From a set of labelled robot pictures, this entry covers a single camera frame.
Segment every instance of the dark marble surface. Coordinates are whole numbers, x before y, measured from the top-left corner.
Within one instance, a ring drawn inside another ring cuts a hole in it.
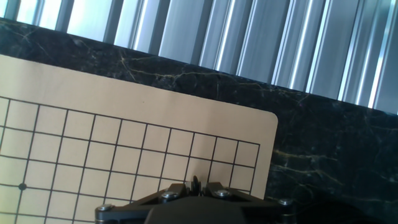
[[[393,114],[4,19],[0,54],[271,111],[279,124],[265,198],[334,196],[398,223]]]

